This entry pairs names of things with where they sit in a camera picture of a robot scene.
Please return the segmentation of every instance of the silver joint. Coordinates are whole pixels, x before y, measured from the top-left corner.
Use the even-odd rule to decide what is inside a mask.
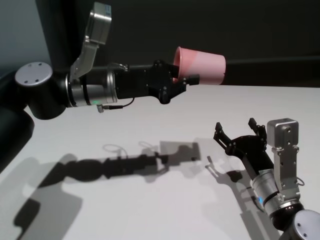
[[[263,203],[269,196],[278,192],[275,183],[274,170],[267,169],[260,171],[260,174],[252,180],[252,187],[259,198],[259,202],[263,206]]]
[[[274,179],[282,202],[299,200],[297,152],[299,124],[284,118],[269,121],[267,143],[274,153]]]

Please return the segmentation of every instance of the gray joint cap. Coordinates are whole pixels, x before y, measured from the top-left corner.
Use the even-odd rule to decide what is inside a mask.
[[[19,68],[15,81],[22,87],[32,88],[45,83],[51,78],[53,70],[45,62],[31,62]]]

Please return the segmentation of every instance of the dark gray wall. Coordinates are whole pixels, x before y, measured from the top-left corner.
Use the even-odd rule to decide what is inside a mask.
[[[41,28],[36,2],[40,6]],[[74,2],[75,24],[62,21],[61,5]],[[31,61],[67,67],[67,30],[82,41],[94,0],[2,0],[0,74]],[[319,0],[100,0],[112,6],[107,45],[96,65],[172,62],[182,46],[229,59],[320,53]]]
[[[93,0],[78,1],[87,18]],[[112,27],[98,62],[172,62],[182,46],[229,59],[320,53],[319,0],[105,0]]]

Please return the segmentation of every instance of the wall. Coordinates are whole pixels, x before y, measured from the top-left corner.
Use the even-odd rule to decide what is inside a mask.
[[[0,76],[33,61],[50,64],[35,0],[1,0]]]

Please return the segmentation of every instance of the metal cylinder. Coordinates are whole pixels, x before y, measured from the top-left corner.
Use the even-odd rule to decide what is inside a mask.
[[[26,64],[15,74],[15,81],[23,97],[38,119],[53,119],[66,109],[60,89],[52,76],[51,66],[44,62]]]
[[[261,172],[252,181],[252,186],[259,197],[259,201],[265,206],[266,202],[278,194],[275,183],[274,170],[268,169]]]
[[[66,85],[73,107],[117,102],[114,73],[108,67],[94,67],[86,75],[70,79]]]

